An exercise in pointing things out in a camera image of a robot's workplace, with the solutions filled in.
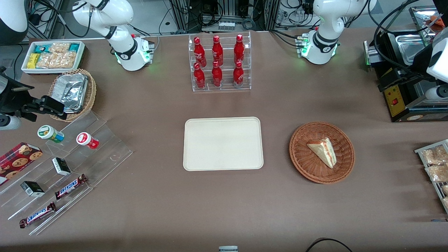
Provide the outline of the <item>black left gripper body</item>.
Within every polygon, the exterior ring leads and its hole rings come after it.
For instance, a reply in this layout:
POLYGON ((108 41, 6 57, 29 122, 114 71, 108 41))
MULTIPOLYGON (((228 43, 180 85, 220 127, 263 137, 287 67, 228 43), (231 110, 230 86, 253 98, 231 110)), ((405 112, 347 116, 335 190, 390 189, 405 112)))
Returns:
POLYGON ((413 59, 413 64, 408 68, 412 74, 409 77, 409 84, 416 84, 420 81, 435 82, 436 79, 427 73, 427 67, 429 67, 430 60, 432 58, 432 45, 426 46, 419 51, 413 59))

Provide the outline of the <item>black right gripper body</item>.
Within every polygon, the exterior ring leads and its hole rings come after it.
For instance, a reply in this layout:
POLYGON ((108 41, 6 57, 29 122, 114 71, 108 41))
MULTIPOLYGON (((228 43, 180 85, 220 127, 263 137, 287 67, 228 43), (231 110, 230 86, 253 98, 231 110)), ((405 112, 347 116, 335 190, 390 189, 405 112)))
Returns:
POLYGON ((35 122, 36 113, 43 113, 38 99, 29 94, 35 87, 18 82, 6 75, 1 75, 0 106, 1 114, 24 118, 35 122))

